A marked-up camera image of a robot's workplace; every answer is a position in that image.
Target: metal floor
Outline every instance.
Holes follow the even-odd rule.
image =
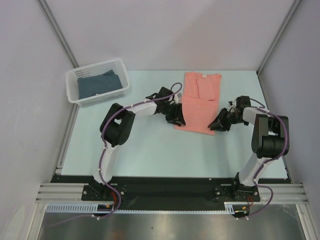
[[[215,214],[126,214],[96,220],[46,213],[38,240],[305,240],[295,205],[270,205],[249,220]]]

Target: tabletop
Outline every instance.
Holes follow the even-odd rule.
[[[103,142],[100,125],[114,103],[128,106],[157,93],[161,87],[184,83],[184,70],[128,71],[128,95],[104,103],[80,107],[61,174],[93,175],[98,168]],[[219,111],[239,96],[265,104],[255,71],[196,71],[222,74]],[[128,141],[119,149],[113,176],[233,178],[252,155],[253,125],[232,125],[215,136],[174,129],[162,114],[135,119]],[[272,163],[263,178],[286,179],[282,159]]]

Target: plastic basket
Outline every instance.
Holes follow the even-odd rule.
[[[122,85],[121,89],[79,99],[78,78],[101,75],[111,69],[115,74],[118,74]],[[72,69],[66,73],[65,85],[66,95],[69,102],[83,107],[123,97],[130,90],[130,81],[127,69],[121,59],[102,61]]]

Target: dark blue cloth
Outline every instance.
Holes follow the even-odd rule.
[[[78,87],[79,99],[123,88],[119,76],[113,70],[107,71],[102,75],[78,78]]]

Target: white wall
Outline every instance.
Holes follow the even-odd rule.
[[[289,117],[289,171],[320,223],[320,1],[303,1],[262,75],[270,109]]]
[[[35,0],[2,0],[0,19],[1,235],[21,204],[25,230],[53,169],[71,110],[64,73],[72,67]]]
[[[293,0],[47,0],[78,63],[256,70]]]

